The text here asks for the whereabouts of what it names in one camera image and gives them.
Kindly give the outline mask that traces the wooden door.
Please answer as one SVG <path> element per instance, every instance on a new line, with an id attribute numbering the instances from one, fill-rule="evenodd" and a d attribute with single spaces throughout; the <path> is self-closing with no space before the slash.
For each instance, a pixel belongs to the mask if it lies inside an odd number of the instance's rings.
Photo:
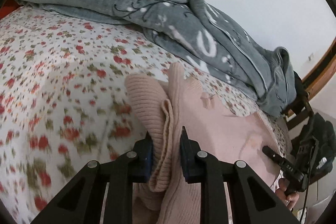
<path id="1" fill-rule="evenodd" d="M 303 87 L 310 94 L 317 94 L 335 73 L 335 39 L 317 65 L 304 77 Z"/>

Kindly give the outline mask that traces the black garment on chair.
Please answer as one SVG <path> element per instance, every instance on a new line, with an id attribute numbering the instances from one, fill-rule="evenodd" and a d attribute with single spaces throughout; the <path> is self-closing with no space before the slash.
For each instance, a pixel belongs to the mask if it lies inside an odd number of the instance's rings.
<path id="1" fill-rule="evenodd" d="M 289 109 L 294 112 L 295 115 L 298 115 L 300 112 L 302 112 L 303 109 L 306 108 L 306 104 L 308 103 L 308 93 L 303 87 L 302 79 L 296 72 L 294 72 L 294 83 L 296 98 L 289 105 Z"/>

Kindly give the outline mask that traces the red pillow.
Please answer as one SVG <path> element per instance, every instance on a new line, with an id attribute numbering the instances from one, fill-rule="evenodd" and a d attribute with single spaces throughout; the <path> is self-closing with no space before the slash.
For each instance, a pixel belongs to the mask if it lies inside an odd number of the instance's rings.
<path id="1" fill-rule="evenodd" d="M 0 9 L 0 19 L 11 14 L 13 11 L 20 7 L 15 0 L 6 0 L 5 4 Z"/>

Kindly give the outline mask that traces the black puffer jacket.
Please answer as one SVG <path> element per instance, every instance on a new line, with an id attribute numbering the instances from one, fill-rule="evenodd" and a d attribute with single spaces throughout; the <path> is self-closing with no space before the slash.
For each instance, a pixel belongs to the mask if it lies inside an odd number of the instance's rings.
<path id="1" fill-rule="evenodd" d="M 333 161 L 335 159 L 335 131 L 333 124 L 326 121 L 319 113 L 314 114 L 312 126 L 310 125 L 311 118 L 306 125 L 303 126 L 300 134 L 292 141 L 291 154 L 297 152 L 301 134 L 311 129 L 308 136 L 313 136 L 318 140 L 318 152 L 311 171 L 310 184 L 315 183 L 319 179 L 326 176 L 333 169 Z"/>

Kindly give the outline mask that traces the pink knit sweater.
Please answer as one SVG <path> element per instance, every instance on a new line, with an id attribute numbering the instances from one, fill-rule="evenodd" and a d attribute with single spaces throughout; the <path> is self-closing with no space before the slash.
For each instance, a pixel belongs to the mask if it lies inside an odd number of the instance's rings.
<path id="1" fill-rule="evenodd" d="M 199 222 L 201 187 L 183 177 L 182 131 L 218 160 L 244 160 L 270 188 L 277 184 L 280 169 L 262 152 L 265 145 L 276 149 L 277 144 L 260 114 L 236 116 L 184 72 L 180 63 L 173 63 L 167 82 L 147 75 L 125 80 L 131 108 L 154 146 L 150 180 L 133 188 L 134 223 Z"/>

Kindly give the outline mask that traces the grey floral blanket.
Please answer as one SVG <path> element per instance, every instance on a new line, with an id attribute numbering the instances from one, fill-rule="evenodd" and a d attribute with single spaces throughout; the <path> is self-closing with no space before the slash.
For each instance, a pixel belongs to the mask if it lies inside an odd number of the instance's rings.
<path id="1" fill-rule="evenodd" d="M 283 47 L 269 51 L 205 0 L 17 0 L 47 11 L 108 24 L 135 24 L 148 40 L 238 89 L 271 116 L 296 97 Z"/>

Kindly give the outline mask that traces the floral bed sheet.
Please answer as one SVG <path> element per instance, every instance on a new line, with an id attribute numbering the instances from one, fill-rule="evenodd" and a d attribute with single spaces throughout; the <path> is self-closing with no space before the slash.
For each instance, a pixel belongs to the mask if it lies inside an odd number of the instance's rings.
<path id="1" fill-rule="evenodd" d="M 128 26 L 22 7 L 1 20 L 1 201 L 31 223 L 90 160 L 145 136 L 124 85 L 179 58 Z"/>

